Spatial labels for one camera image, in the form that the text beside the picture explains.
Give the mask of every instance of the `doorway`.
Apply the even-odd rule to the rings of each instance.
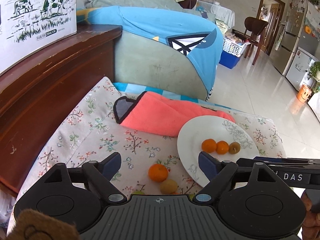
[[[257,13],[257,19],[268,22],[266,33],[261,50],[270,55],[276,35],[279,30],[279,24],[284,12],[285,3],[281,0],[260,0]]]

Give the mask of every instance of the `orange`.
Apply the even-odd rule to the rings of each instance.
[[[201,149],[206,153],[212,153],[216,150],[217,143],[213,139],[204,140],[201,144]]]
[[[148,171],[150,179],[156,182],[163,182],[168,177],[168,170],[166,166],[162,164],[153,164]]]
[[[217,142],[217,154],[226,154],[229,151],[229,144],[225,141]]]

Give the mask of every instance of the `orange smiley face bucket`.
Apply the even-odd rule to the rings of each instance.
[[[297,99],[304,103],[310,96],[311,92],[311,89],[306,84],[303,84],[297,94]]]

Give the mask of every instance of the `wooden door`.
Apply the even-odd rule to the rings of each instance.
[[[278,17],[278,12],[279,12],[279,3],[273,3],[270,8],[270,16],[268,19],[268,26],[266,28],[266,35],[264,37],[264,41],[261,47],[261,50],[265,52],[270,45],[270,41],[272,40],[272,36],[274,35],[275,29],[276,29],[276,22],[277,22],[277,17]]]

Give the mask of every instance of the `box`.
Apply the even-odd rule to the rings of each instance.
[[[221,57],[220,57],[219,64],[221,64],[229,69],[233,69],[238,64],[240,58],[241,57],[237,57],[237,56],[232,55],[230,53],[227,53],[223,50]]]
[[[76,0],[0,0],[0,75],[76,33]]]
[[[246,43],[243,45],[239,45],[227,38],[223,39],[223,50],[237,57],[240,57],[242,55],[246,47]]]

